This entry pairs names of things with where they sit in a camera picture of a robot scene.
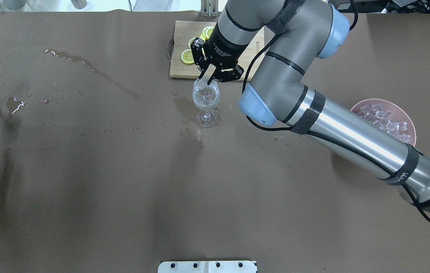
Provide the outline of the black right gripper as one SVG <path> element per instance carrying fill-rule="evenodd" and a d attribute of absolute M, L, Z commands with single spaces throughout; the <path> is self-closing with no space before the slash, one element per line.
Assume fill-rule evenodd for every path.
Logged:
<path fill-rule="evenodd" d="M 190 44 L 190 49 L 194 63 L 201 72 L 198 80 L 202 79 L 210 65 L 216 67 L 214 80 L 222 83 L 239 80 L 245 71 L 238 65 L 238 59 L 248 45 L 229 41 L 221 33 L 218 24 L 207 41 L 196 37 Z"/>

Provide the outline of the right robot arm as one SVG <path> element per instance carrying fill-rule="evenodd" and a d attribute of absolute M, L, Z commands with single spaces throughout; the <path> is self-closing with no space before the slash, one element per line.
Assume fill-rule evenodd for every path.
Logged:
<path fill-rule="evenodd" d="M 242 79 L 253 69 L 239 59 L 256 34 L 273 33 L 244 79 L 238 108 L 265 131 L 290 131 L 399 187 L 420 213 L 430 213 L 430 157 L 352 113 L 333 96 L 303 83 L 316 59 L 333 55 L 351 31 L 350 21 L 322 0 L 229 0 L 208 40 L 192 44 L 195 64 L 210 81 Z"/>

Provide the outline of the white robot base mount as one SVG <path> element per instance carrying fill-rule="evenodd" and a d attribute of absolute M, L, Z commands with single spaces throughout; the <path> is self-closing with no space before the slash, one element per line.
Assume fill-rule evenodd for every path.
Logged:
<path fill-rule="evenodd" d="M 206 260 L 164 261 L 158 273 L 258 273 L 256 261 L 250 260 Z"/>

